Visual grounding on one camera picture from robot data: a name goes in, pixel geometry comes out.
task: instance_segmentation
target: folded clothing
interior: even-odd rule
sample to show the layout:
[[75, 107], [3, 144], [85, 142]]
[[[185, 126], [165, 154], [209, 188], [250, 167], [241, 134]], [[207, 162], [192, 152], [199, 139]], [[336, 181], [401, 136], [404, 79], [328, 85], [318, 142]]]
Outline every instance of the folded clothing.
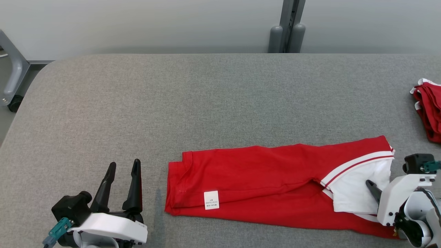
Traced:
[[321, 147], [188, 151], [168, 165], [165, 211], [395, 238], [365, 182], [384, 189], [394, 150], [384, 136]]
[[441, 85], [420, 79], [410, 93], [417, 100], [415, 109], [424, 124], [427, 138], [441, 143]]

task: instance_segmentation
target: dark red fabric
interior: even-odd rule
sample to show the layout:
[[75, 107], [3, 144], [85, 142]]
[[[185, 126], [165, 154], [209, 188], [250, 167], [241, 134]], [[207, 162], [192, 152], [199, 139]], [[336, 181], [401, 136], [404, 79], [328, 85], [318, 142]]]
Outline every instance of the dark red fabric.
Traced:
[[441, 86], [423, 83], [415, 86], [415, 89], [413, 96], [421, 106], [417, 112], [426, 129], [427, 138], [441, 143]]
[[[334, 212], [321, 180], [352, 159], [390, 151], [384, 136], [314, 147], [303, 144], [183, 153], [170, 162], [165, 211], [171, 215], [282, 225], [350, 229], [386, 238], [393, 228]], [[218, 191], [219, 208], [205, 210], [204, 192]]]

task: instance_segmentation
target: gray fabric surface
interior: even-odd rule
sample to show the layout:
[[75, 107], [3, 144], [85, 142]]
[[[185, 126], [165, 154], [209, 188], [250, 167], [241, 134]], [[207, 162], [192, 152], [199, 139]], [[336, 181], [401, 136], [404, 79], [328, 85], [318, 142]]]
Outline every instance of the gray fabric surface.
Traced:
[[[212, 148], [324, 145], [385, 135], [404, 156], [433, 153], [409, 90], [441, 82], [441, 56], [94, 55], [56, 61], [31, 84], [0, 150], [1, 247], [41, 247], [64, 195], [95, 194], [117, 163], [120, 210], [142, 163], [148, 247], [410, 247], [352, 231], [294, 229], [163, 212], [167, 165]], [[441, 196], [440, 181], [432, 188]]]

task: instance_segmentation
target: black wire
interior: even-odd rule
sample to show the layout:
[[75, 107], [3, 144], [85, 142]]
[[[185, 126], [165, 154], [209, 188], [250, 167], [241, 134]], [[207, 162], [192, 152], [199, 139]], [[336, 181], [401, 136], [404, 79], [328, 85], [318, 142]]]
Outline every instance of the black wire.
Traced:
[[427, 190], [425, 190], [424, 188], [418, 188], [417, 191], [421, 191], [421, 192], [423, 192], [423, 193], [427, 196], [427, 198], [429, 198], [430, 202], [432, 203], [432, 205], [433, 205], [434, 208], [435, 208], [435, 212], [437, 213], [437, 216], [438, 216], [438, 221], [439, 221], [439, 223], [440, 223], [440, 225], [441, 225], [441, 213], [440, 213], [440, 210], [438, 209], [438, 205], [437, 205], [437, 203], [435, 202], [435, 199], [434, 199], [434, 198], [430, 195], [430, 193], [427, 192]]

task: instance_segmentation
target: white label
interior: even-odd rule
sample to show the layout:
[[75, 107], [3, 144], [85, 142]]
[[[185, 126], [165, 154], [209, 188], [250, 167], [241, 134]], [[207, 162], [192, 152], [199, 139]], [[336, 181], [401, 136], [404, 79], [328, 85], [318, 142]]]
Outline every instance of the white label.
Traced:
[[142, 224], [141, 222], [139, 222], [139, 221], [135, 221], [135, 223], [138, 224], [138, 225], [140, 225], [140, 226], [142, 226], [142, 227], [144, 227], [144, 228], [147, 230], [147, 226], [144, 225], [144, 224]]
[[219, 208], [219, 195], [216, 191], [204, 192], [205, 210]]

